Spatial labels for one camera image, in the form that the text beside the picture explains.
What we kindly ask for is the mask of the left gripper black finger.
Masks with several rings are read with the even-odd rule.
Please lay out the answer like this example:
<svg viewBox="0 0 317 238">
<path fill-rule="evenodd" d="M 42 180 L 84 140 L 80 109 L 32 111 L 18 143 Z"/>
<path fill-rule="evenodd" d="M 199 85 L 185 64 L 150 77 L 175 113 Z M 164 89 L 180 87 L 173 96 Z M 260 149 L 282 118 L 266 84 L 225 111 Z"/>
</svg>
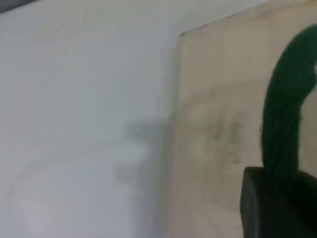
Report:
<svg viewBox="0 0 317 238">
<path fill-rule="evenodd" d="M 243 172 L 240 215 L 245 238 L 315 238 L 317 179 L 300 171 L 292 191 L 262 167 Z"/>
</svg>

